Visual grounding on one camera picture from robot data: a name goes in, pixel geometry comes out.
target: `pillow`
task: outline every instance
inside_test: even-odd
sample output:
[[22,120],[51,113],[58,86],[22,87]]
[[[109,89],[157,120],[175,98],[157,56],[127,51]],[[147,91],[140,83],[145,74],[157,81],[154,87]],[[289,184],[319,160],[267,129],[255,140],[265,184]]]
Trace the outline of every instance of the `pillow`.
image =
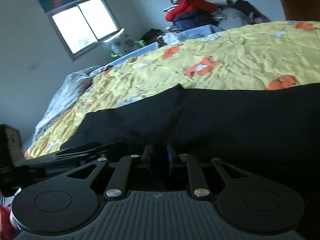
[[104,41],[105,44],[111,47],[113,53],[119,56],[127,55],[140,47],[129,38],[129,35],[124,33],[124,29],[120,30],[116,35]]

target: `round pad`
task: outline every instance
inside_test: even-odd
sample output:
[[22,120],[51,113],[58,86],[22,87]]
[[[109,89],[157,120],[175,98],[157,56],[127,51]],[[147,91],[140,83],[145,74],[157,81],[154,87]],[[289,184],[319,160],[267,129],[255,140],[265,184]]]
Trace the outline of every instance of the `round pad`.
[[35,206],[44,212],[58,212],[70,206],[71,202],[72,197],[68,193],[51,190],[38,195]]
[[230,224],[259,234],[295,229],[304,210],[297,192],[258,176],[228,181],[216,205]]
[[22,190],[12,202],[21,229],[57,234],[85,225],[98,211],[97,195],[85,179],[57,176]]
[[281,205],[281,198],[268,190],[254,190],[244,196],[245,204],[257,211],[272,211]]

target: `bed sheet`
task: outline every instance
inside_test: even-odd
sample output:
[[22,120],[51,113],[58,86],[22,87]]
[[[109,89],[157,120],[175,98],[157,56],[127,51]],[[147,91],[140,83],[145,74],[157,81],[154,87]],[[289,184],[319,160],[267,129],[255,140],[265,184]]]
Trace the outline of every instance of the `bed sheet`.
[[[206,26],[201,26],[198,28],[194,28],[194,29],[179,33],[179,36],[182,37],[183,40],[188,40],[188,39],[195,39],[195,38],[204,37],[204,36],[213,34],[216,31],[217,31],[216,26],[206,25]],[[43,119],[39,122],[39,124],[36,127],[36,133],[24,143],[23,152],[26,152],[28,150],[28,148],[32,145],[32,143],[34,143],[40,136],[42,136],[47,131],[48,128],[50,128],[55,122],[57,122],[57,120],[59,120],[61,118],[61,116],[66,114],[74,106],[76,101],[79,99],[79,97],[85,91],[85,89],[81,89],[80,86],[86,85],[86,87],[89,87],[90,83],[92,81],[92,78],[99,75],[101,72],[105,71],[110,66],[113,66],[113,67],[119,66],[131,57],[139,57],[139,56],[146,54],[150,51],[154,51],[157,48],[158,48],[158,44],[156,42],[154,42],[148,46],[145,46],[145,47],[138,49],[134,52],[131,52],[121,58],[118,58],[105,66],[90,67],[90,68],[84,69],[82,71],[75,72],[75,73],[68,75],[68,77],[66,78],[66,80],[64,82],[64,85],[59,89],[59,91],[60,91],[62,88],[64,88],[65,92],[60,93],[60,94],[57,92],[58,95],[57,96],[55,95],[55,97],[58,99],[59,99],[59,97],[61,97],[62,102],[65,104],[65,106],[60,106],[60,107],[58,106],[55,109],[52,109],[52,107],[50,107],[50,105],[56,106],[57,101],[59,101],[59,100],[52,100],[50,102],[49,108],[51,111],[49,111],[49,108],[48,108],[45,116],[43,117]],[[72,100],[70,100],[69,104],[66,104],[65,97],[66,97],[66,94],[68,94],[68,92],[70,92],[69,87],[72,87],[73,90],[76,89],[77,93],[76,93],[76,91],[73,91],[70,95],[71,97],[73,97]]]
[[60,149],[88,112],[120,107],[177,84],[216,90],[275,90],[320,82],[320,23],[247,25],[132,57],[93,80],[92,89],[27,151]]

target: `metal rivet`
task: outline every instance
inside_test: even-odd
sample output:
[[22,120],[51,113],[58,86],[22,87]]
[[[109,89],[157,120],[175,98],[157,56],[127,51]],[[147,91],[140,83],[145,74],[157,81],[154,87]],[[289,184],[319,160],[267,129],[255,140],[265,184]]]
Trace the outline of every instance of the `metal rivet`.
[[206,188],[197,188],[193,193],[197,197],[205,197],[210,194],[210,191],[207,190]]
[[106,195],[107,195],[108,197],[119,197],[121,194],[122,194],[121,190],[116,189],[116,188],[109,189],[109,190],[106,192]]

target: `red jacket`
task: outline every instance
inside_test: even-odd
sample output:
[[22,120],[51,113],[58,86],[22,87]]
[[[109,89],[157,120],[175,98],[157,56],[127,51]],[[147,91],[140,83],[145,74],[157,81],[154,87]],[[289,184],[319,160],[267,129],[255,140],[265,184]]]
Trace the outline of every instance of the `red jacket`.
[[206,2],[204,0],[182,0],[176,8],[167,13],[165,19],[168,22],[172,22],[175,17],[179,16],[180,14],[188,13],[195,9],[202,9],[212,13],[218,10],[218,8],[218,5]]

